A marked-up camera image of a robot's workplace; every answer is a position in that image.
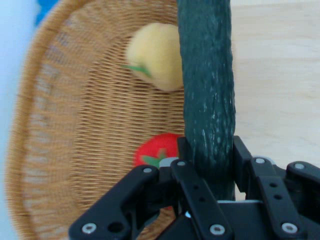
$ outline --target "cucumber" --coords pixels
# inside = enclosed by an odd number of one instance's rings
[[[217,200],[234,200],[230,0],[177,0],[177,8],[189,160]]]

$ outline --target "toy tomato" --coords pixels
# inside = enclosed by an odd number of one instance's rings
[[[134,155],[134,166],[152,165],[159,168],[162,159],[177,157],[177,139],[180,136],[174,133],[163,133],[154,136],[140,146]]]

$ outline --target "white background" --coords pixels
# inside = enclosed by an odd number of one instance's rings
[[[23,61],[35,33],[36,0],[0,1],[0,239],[15,240],[5,202],[4,172]]]

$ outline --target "yellow pear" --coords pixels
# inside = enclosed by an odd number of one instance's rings
[[[183,86],[178,27],[150,23],[132,37],[126,49],[127,68],[143,81],[163,91]]]

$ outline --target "wooden table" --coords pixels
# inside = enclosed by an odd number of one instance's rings
[[[320,1],[231,2],[235,134],[281,168],[320,167]]]

